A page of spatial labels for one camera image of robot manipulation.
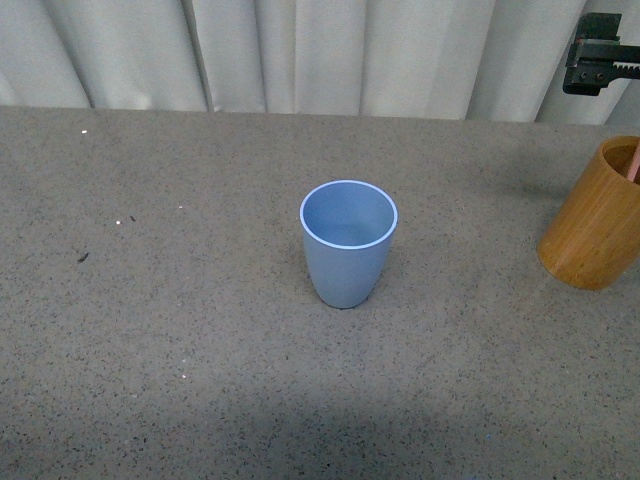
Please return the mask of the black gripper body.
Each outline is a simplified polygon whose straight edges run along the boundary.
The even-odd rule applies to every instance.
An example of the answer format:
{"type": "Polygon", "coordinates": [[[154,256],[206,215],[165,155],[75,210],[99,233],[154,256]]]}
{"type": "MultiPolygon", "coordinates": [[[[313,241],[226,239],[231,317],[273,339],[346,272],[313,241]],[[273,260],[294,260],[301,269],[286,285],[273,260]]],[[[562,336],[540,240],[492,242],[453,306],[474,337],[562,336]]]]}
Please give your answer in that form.
{"type": "Polygon", "coordinates": [[[565,62],[565,94],[598,96],[615,80],[639,79],[639,47],[620,43],[621,19],[621,14],[604,12],[579,18],[565,62]]]}

